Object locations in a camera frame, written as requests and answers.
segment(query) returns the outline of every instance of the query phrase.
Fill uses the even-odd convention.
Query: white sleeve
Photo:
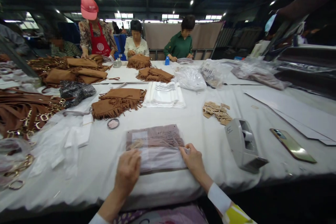
[[[89,224],[109,224],[98,213],[92,218]]]
[[[211,185],[208,192],[208,198],[223,216],[230,208],[230,198],[218,187],[218,185],[216,185],[216,183]]]
[[[128,59],[128,47],[129,47],[129,45],[128,45],[128,38],[126,39],[126,42],[125,42],[125,51],[124,51],[124,54],[125,54],[125,56],[126,56],[126,59]]]
[[[149,49],[148,49],[148,45],[147,45],[147,41],[145,41],[145,53],[144,55],[146,55],[147,57],[149,57]]]

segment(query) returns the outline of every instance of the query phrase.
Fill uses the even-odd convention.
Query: white blouse
[[[125,56],[128,58],[127,54],[129,50],[135,51],[136,54],[144,54],[149,57],[149,49],[146,40],[141,39],[141,43],[138,47],[135,46],[133,37],[128,37],[125,43]]]

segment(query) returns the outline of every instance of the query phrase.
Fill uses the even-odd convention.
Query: blue bottle
[[[166,57],[166,61],[164,62],[164,65],[169,65],[169,57]]]

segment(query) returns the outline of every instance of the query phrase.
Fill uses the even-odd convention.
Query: hand
[[[110,56],[112,56],[113,60],[116,60],[115,57],[114,57],[114,53],[115,53],[115,50],[112,49],[111,52],[110,52]]]
[[[128,57],[131,57],[131,56],[134,56],[134,55],[135,55],[135,51],[133,51],[133,50],[129,50],[128,53],[127,53]]]
[[[188,155],[184,148],[180,147],[180,152],[183,157],[185,164],[190,170],[191,174],[195,177],[197,182],[203,187],[204,191],[208,194],[213,180],[207,174],[204,168],[202,153],[196,150],[193,144],[188,143],[185,146],[190,149],[190,154]]]
[[[171,56],[170,54],[168,55],[168,57],[169,57],[169,59],[170,59],[172,62],[176,62],[176,61],[177,61],[177,58]]]
[[[124,152],[118,162],[114,191],[121,199],[126,199],[132,192],[140,176],[141,156],[137,149]]]
[[[83,52],[81,58],[89,58],[89,54],[87,52]]]

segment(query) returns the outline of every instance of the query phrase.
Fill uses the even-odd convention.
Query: gold phone case
[[[298,160],[308,162],[308,163],[317,163],[317,161],[310,156],[305,149],[301,147],[292,138],[286,131],[279,129],[270,129],[270,131],[275,135],[275,137],[285,146],[285,148],[289,151],[289,153]]]

